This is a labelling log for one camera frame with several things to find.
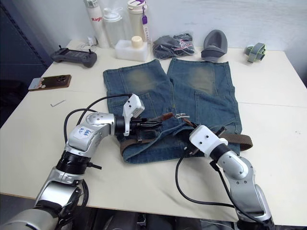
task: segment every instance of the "sticker on robot arm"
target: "sticker on robot arm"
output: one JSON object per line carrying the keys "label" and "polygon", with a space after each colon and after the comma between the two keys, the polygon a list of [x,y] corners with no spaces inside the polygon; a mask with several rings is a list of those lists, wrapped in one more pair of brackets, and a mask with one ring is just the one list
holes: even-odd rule
{"label": "sticker on robot arm", "polygon": [[94,130],[82,126],[77,130],[77,132],[73,135],[73,137],[77,139],[85,139],[88,138],[93,132]]}

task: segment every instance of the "green strap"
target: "green strap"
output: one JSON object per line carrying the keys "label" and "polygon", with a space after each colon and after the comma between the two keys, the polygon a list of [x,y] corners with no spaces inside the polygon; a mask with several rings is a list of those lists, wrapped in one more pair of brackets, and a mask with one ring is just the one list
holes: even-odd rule
{"label": "green strap", "polygon": [[255,46],[248,46],[245,49],[245,54],[248,55],[248,62],[261,61],[265,55],[265,44],[257,43]]}

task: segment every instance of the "blue jeans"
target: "blue jeans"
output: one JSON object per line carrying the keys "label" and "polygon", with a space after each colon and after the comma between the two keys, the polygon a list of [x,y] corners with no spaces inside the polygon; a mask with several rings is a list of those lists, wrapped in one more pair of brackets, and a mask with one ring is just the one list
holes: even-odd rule
{"label": "blue jeans", "polygon": [[[167,75],[160,62],[151,62],[104,71],[107,95],[135,93],[143,101],[143,118],[153,118],[165,113],[186,113],[189,120],[203,124],[212,131],[222,126],[228,133],[240,134],[242,130],[235,88],[231,82],[228,63],[183,61],[173,58]],[[126,98],[110,98],[110,113],[122,115]],[[157,130],[141,131],[142,139],[150,143],[127,147],[123,159],[129,163],[147,163],[179,158],[189,144],[192,129],[182,119],[174,117],[163,122]],[[117,136],[120,142],[134,136]],[[238,144],[229,147],[239,154]]]}

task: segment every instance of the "beige cap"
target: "beige cap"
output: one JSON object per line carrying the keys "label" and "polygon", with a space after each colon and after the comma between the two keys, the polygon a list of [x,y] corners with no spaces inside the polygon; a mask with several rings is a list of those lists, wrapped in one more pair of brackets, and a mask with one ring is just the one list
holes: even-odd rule
{"label": "beige cap", "polygon": [[131,42],[133,48],[141,48],[143,46],[143,40],[140,36],[133,36]]}

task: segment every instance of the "plastic bag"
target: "plastic bag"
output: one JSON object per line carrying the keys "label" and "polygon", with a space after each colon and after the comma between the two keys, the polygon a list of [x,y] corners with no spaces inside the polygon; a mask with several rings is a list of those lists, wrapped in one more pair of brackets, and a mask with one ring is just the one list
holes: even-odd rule
{"label": "plastic bag", "polygon": [[193,55],[195,49],[192,40],[188,33],[159,37],[153,42],[153,55],[159,59]]}

